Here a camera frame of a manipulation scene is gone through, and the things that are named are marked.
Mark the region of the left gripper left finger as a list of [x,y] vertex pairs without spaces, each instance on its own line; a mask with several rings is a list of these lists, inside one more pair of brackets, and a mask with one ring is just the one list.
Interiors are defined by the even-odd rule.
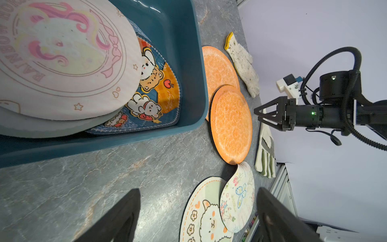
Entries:
[[132,242],[140,210],[140,190],[132,189],[76,241]]

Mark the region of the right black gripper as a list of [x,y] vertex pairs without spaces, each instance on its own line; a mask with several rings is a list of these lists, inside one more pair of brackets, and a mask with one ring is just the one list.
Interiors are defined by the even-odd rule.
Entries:
[[294,101],[287,101],[286,96],[280,96],[255,108],[254,114],[261,123],[278,131],[291,131],[295,127],[309,130],[324,128],[349,136],[341,106],[353,75],[354,71],[338,71],[320,76],[318,91],[312,95],[313,100],[319,95],[319,101],[311,105],[296,105]]

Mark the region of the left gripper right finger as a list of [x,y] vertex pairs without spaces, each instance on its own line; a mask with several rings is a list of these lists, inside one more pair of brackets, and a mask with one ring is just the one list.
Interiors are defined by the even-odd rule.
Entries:
[[309,226],[296,218],[266,188],[259,188],[257,206],[264,242],[320,242]]

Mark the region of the orange round coaster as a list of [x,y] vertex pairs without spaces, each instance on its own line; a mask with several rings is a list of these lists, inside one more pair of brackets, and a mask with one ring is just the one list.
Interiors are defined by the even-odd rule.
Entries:
[[224,85],[230,85],[240,91],[239,80],[233,64],[219,49],[212,46],[203,46],[203,59],[207,81],[209,110],[206,120],[210,121],[210,109],[213,96]]
[[239,89],[224,85],[216,91],[210,126],[221,158],[231,165],[243,162],[252,144],[253,121],[249,105]]

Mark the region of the blue bunny bear coaster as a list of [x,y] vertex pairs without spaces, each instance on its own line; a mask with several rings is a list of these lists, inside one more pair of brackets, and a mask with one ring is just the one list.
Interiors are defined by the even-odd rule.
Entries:
[[93,135],[146,131],[175,125],[180,116],[182,90],[171,66],[145,33],[132,24],[143,64],[133,97],[107,122],[87,130]]

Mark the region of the teal plastic storage box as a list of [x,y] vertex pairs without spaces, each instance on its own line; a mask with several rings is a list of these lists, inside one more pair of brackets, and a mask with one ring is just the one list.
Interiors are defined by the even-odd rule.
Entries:
[[156,44],[182,84],[177,124],[155,130],[94,136],[84,132],[49,139],[1,136],[1,167],[12,167],[144,142],[198,128],[208,112],[207,82],[197,12],[193,1],[114,1]]

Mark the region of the green bunny coaster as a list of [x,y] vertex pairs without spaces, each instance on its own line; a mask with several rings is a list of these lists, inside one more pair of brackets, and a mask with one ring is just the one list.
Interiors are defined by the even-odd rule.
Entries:
[[55,138],[76,134],[98,126],[119,113],[76,121],[53,121],[33,118],[1,108],[1,135],[17,138]]

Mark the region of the pink swirl coaster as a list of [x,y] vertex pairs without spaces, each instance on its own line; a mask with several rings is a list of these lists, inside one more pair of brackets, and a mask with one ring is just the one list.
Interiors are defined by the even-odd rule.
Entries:
[[1,107],[55,121],[107,115],[141,78],[136,33],[112,1],[1,1]]

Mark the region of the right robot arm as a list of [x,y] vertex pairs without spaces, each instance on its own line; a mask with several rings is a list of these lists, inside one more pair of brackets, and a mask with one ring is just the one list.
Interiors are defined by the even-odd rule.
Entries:
[[[308,132],[328,133],[337,146],[341,143],[334,132],[348,136],[341,116],[341,104],[352,71],[339,71],[324,74],[319,78],[319,88],[312,93],[312,104],[300,105],[302,78],[292,74],[277,81],[279,92],[286,96],[278,97],[260,107],[254,113],[263,124],[279,131],[292,131],[296,127]],[[387,102],[385,100],[367,104],[362,95],[361,78],[358,77],[352,90],[347,114],[354,125],[367,126],[382,138],[387,137]]]

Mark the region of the butterfly cream coaster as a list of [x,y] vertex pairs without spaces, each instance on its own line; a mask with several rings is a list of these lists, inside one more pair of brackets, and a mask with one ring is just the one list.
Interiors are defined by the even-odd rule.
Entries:
[[220,197],[220,214],[225,227],[232,233],[241,231],[248,223],[255,201],[253,171],[247,162],[226,183]]

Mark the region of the white grey glove near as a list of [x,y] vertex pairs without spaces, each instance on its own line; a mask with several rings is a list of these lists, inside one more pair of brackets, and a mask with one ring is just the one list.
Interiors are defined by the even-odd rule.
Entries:
[[276,177],[275,143],[270,126],[263,122],[260,125],[255,169],[267,178]]

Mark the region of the white work glove far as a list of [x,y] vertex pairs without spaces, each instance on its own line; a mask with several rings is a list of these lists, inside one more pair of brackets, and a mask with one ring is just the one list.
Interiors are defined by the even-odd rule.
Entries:
[[245,83],[251,97],[258,96],[260,93],[259,76],[253,68],[253,57],[237,42],[233,32],[226,37],[224,49],[231,57],[234,68]]

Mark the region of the alpaca cream coaster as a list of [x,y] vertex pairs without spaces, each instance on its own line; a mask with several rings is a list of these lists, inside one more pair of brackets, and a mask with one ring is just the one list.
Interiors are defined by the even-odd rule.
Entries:
[[220,214],[220,196],[226,181],[209,177],[189,198],[181,221],[181,242],[231,242],[234,233],[224,225]]

